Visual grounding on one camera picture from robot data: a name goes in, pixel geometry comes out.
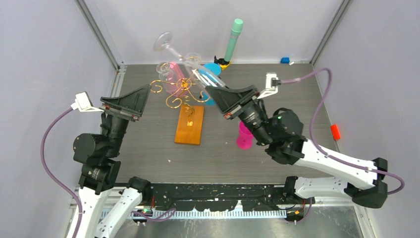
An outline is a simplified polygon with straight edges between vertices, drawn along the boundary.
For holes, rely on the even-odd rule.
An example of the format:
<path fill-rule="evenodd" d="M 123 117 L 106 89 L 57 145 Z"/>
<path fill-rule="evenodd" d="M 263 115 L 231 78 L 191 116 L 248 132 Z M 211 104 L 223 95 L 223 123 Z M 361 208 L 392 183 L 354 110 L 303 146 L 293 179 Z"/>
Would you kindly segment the magenta plastic wine glass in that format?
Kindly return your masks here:
<path fill-rule="evenodd" d="M 252 133 L 247 129 L 245 124 L 240 121 L 238 127 L 238 137 L 236 139 L 236 144 L 240 149 L 248 150 L 253 145 L 254 136 Z"/>

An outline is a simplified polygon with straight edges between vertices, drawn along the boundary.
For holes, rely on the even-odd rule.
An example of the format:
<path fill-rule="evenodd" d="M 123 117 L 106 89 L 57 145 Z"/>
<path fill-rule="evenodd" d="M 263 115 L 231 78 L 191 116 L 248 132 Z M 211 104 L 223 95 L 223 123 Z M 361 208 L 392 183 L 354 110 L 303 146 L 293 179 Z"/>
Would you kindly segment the clear flute glass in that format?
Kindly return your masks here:
<path fill-rule="evenodd" d="M 171 32 L 166 31 L 162 33 L 154 43 L 154 51 L 161 52 L 166 50 L 174 55 L 175 58 L 186 67 L 187 72 L 193 78 L 192 81 L 199 85 L 201 88 L 205 89 L 206 87 L 226 87 L 226 84 L 208 68 L 202 66 L 198 61 L 194 59 L 188 59 L 187 57 L 181 55 L 177 50 L 175 50 L 170 44 L 171 40 Z"/>

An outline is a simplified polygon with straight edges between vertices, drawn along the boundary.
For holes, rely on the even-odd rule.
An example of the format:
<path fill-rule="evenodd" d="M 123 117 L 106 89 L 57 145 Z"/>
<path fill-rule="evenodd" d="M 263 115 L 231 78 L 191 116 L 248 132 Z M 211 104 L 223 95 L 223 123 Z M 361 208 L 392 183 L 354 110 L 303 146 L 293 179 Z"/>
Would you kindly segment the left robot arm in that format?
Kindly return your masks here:
<path fill-rule="evenodd" d="M 113 238 L 137 205 L 151 201 L 151 183 L 132 177 L 118 202 L 100 220 L 121 166 L 115 158 L 128 124 L 141 118 L 150 91 L 151 86 L 146 84 L 123 96 L 101 97 L 100 108 L 93 106 L 87 92 L 82 92 L 71 105 L 80 112 L 100 112 L 102 120 L 99 134 L 82 133 L 73 142 L 73 160 L 82 164 L 78 191 L 81 205 L 77 206 L 70 226 L 77 238 Z"/>

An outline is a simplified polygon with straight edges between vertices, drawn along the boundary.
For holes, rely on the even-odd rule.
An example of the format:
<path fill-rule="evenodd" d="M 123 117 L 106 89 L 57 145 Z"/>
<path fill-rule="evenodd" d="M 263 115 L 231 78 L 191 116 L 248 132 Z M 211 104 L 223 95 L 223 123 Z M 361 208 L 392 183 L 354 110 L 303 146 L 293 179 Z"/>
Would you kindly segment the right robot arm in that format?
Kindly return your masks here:
<path fill-rule="evenodd" d="M 226 119 L 239 118 L 259 146 L 277 163 L 316 169 L 326 178 L 288 177 L 283 198 L 288 203 L 316 196 L 349 198 L 367 208 L 381 208 L 387 199 L 383 158 L 356 159 L 319 146 L 302 135 L 303 124 L 290 109 L 268 117 L 255 86 L 243 89 L 207 86 L 206 93 Z"/>

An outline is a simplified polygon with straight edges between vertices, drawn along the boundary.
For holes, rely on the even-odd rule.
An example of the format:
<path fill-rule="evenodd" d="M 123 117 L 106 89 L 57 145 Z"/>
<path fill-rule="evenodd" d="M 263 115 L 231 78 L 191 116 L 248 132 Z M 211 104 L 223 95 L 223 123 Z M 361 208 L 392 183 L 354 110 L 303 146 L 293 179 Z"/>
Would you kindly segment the blue plastic wine glass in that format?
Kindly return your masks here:
<path fill-rule="evenodd" d="M 218 75 L 221 73 L 221 67 L 216 63 L 206 63 L 204 64 L 204 67 L 208 69 L 213 75 L 209 74 L 208 71 L 201 69 L 199 70 L 199 73 L 203 74 L 204 76 L 207 76 L 216 86 L 220 86 L 221 79 Z M 214 100 L 206 92 L 203 92 L 203 96 L 201 96 L 200 98 L 203 101 L 205 101 L 204 103 L 208 106 L 215 105 Z"/>

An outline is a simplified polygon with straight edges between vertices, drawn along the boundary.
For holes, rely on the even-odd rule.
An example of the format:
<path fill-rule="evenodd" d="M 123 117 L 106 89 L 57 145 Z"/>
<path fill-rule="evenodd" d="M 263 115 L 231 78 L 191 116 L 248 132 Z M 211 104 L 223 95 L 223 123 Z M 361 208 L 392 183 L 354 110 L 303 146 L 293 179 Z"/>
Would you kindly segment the light pink plastic glass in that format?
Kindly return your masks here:
<path fill-rule="evenodd" d="M 165 80 L 168 84 L 165 85 L 165 90 L 168 94 L 173 94 L 178 90 L 176 86 L 177 81 L 185 76 L 176 62 L 168 62 L 166 66 Z"/>

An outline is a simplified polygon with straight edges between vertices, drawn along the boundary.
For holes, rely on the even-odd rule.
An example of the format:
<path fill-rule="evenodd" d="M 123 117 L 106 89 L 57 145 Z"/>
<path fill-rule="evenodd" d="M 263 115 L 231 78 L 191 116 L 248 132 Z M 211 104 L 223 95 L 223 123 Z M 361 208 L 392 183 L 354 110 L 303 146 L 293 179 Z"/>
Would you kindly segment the orange wooden rack base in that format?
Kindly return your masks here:
<path fill-rule="evenodd" d="M 176 144 L 200 145 L 204 112 L 204 106 L 181 106 L 174 139 Z"/>

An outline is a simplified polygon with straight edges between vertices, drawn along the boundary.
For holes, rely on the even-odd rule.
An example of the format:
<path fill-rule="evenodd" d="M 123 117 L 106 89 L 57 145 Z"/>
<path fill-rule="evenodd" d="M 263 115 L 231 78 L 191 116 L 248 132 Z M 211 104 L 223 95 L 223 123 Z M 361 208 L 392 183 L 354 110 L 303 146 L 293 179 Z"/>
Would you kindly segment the black yellow tripod stand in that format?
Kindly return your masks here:
<path fill-rule="evenodd" d="M 220 66 L 221 70 L 226 70 L 230 65 L 230 61 L 226 61 L 224 58 L 218 58 L 217 56 L 214 56 L 213 62 Z"/>

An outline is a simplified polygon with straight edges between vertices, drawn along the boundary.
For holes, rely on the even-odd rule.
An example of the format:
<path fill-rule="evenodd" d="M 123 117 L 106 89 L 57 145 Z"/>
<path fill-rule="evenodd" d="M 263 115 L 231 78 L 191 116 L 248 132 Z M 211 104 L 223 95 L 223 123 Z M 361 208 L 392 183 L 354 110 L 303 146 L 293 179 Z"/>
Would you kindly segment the clear glass back left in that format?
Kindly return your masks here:
<path fill-rule="evenodd" d="M 174 77 L 174 72 L 168 62 L 161 62 L 156 66 L 159 79 L 161 81 L 171 81 Z"/>

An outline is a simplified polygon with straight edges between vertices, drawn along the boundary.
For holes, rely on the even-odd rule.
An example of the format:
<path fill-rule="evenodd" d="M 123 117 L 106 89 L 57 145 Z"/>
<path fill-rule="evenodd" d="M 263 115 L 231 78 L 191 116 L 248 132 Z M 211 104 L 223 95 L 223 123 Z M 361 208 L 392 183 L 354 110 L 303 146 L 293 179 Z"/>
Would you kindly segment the clear glass back centre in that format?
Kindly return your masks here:
<path fill-rule="evenodd" d="M 185 55 L 185 59 L 194 64 L 202 64 L 202 57 L 199 53 L 188 53 Z"/>

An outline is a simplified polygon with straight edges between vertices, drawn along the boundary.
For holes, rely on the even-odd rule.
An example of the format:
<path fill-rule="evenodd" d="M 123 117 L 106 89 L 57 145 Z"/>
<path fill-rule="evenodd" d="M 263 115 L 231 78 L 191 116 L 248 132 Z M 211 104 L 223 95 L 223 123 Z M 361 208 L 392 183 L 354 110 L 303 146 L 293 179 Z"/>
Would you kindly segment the small blue block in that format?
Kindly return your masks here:
<path fill-rule="evenodd" d="M 290 58 L 289 57 L 283 57 L 280 60 L 281 64 L 289 64 L 290 63 Z"/>

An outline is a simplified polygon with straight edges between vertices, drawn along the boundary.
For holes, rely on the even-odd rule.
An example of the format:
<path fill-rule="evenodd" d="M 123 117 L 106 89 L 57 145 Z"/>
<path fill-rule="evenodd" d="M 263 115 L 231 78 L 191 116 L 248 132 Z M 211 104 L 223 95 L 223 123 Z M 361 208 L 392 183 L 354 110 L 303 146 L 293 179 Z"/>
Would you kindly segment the mint green cylinder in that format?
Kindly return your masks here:
<path fill-rule="evenodd" d="M 228 63 L 232 59 L 233 52 L 237 44 L 237 40 L 240 34 L 242 33 L 243 23 L 244 22 L 242 19 L 236 18 L 232 24 L 230 37 L 229 37 L 227 48 L 224 55 L 224 60 Z"/>

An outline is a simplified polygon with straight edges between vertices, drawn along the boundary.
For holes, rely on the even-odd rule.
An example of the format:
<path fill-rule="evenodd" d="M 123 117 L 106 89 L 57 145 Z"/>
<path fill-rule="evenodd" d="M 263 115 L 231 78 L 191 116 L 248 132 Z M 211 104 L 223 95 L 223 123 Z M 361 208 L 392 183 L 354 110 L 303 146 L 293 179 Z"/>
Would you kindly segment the small red block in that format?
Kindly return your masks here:
<path fill-rule="evenodd" d="M 333 124 L 331 125 L 330 129 L 331 129 L 333 139 L 335 141 L 339 140 L 341 138 L 341 134 L 340 134 L 338 125 Z"/>

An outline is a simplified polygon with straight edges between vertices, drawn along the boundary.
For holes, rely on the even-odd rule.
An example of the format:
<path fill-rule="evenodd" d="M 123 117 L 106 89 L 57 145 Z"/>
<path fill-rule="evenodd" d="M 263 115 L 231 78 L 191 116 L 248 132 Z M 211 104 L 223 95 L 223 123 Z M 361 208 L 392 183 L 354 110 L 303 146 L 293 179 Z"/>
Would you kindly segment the black base frame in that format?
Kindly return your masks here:
<path fill-rule="evenodd" d="M 314 204 L 315 199 L 303 199 L 289 189 L 274 184 L 198 184 L 153 183 L 146 190 L 141 205 L 161 211 L 199 212 L 232 211 L 241 205 L 243 211 L 278 211 L 281 206 Z"/>

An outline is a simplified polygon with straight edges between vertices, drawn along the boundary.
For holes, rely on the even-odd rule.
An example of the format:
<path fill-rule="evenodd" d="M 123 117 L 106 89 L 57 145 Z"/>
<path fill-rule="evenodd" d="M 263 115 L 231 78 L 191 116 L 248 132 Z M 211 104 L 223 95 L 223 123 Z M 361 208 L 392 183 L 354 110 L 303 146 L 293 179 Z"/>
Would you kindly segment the slotted metal rail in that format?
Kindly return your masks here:
<path fill-rule="evenodd" d="M 232 211 L 176 211 L 170 219 L 242 219 L 242 218 L 286 218 L 285 210 L 274 211 L 243 211 L 234 209 Z"/>

